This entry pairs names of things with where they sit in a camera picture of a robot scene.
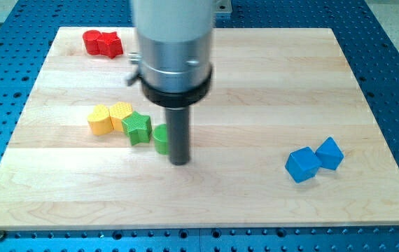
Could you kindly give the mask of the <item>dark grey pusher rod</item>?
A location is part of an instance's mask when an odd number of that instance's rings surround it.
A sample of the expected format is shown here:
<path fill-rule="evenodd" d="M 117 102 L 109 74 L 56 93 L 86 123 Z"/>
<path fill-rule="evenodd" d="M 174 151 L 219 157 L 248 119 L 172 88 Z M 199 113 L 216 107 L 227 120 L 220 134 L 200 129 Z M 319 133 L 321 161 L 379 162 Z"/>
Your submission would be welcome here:
<path fill-rule="evenodd" d="M 169 161 L 185 165 L 190 161 L 190 109 L 166 108 Z"/>

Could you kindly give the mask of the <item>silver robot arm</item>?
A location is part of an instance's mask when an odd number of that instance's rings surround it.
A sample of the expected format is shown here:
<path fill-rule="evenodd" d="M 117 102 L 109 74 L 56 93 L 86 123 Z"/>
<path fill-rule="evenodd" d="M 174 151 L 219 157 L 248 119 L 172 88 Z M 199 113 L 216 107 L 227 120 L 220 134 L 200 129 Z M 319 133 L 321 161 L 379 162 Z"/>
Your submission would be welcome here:
<path fill-rule="evenodd" d="M 215 0 L 132 0 L 139 50 L 128 84 L 140 81 L 145 97 L 165 110 L 169 161 L 190 161 L 190 105 L 203 99 L 214 72 L 211 63 Z"/>

